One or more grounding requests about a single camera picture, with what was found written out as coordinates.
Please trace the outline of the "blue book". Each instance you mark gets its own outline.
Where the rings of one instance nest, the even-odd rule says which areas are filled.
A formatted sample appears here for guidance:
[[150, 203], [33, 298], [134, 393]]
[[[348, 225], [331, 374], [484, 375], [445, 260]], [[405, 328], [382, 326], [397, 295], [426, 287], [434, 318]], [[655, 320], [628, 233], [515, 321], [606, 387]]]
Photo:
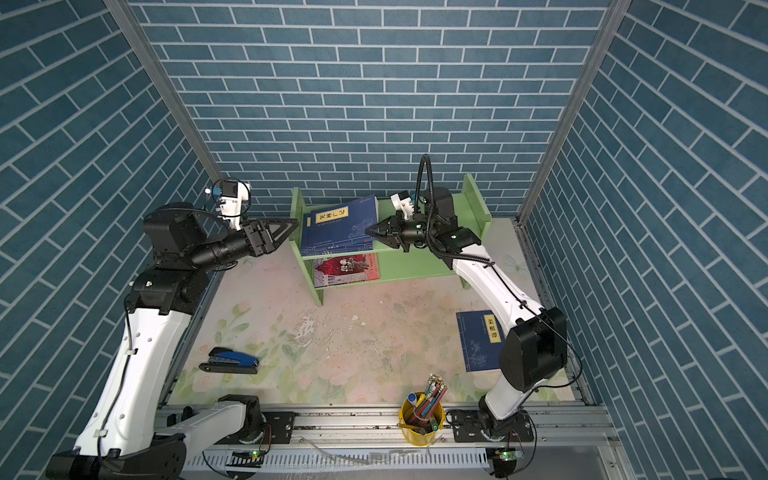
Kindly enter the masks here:
[[493, 313], [458, 312], [456, 319], [466, 371], [498, 370], [505, 334]]
[[370, 195], [305, 213], [301, 221], [302, 256], [364, 252], [374, 239], [366, 230], [378, 222], [378, 200]]

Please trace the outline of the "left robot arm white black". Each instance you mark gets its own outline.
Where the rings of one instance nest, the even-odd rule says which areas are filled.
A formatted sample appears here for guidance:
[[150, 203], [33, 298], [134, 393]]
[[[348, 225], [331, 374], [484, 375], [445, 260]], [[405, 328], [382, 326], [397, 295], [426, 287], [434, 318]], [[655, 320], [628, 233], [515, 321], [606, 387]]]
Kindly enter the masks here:
[[143, 227], [154, 262], [124, 300], [124, 333], [98, 403], [72, 450], [53, 455], [50, 479], [177, 479], [190, 456], [236, 435], [260, 441], [266, 421], [255, 396], [227, 395], [174, 425], [156, 411], [183, 334], [211, 271], [276, 251], [297, 220], [252, 219], [210, 238], [203, 211], [181, 202], [148, 214]]

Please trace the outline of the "red pink Hamlet book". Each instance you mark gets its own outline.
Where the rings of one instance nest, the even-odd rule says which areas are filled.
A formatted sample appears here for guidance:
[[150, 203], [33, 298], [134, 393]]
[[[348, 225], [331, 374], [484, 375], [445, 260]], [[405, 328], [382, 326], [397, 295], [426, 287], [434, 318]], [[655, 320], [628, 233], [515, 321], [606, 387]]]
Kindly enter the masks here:
[[381, 278], [375, 253], [316, 259], [312, 265], [315, 288], [375, 281]]

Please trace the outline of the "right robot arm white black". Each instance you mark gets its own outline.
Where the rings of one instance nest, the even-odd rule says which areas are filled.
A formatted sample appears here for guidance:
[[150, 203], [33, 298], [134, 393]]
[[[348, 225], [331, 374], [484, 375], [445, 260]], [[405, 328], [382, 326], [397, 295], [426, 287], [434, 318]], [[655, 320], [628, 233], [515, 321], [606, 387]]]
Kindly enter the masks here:
[[395, 213], [366, 233], [393, 249], [428, 249], [479, 294], [499, 322], [501, 375], [479, 401], [483, 433], [499, 439], [532, 393], [566, 367], [567, 319], [557, 308], [544, 309], [496, 266], [480, 238], [459, 225], [445, 189], [415, 200], [403, 191], [392, 196], [392, 203]]

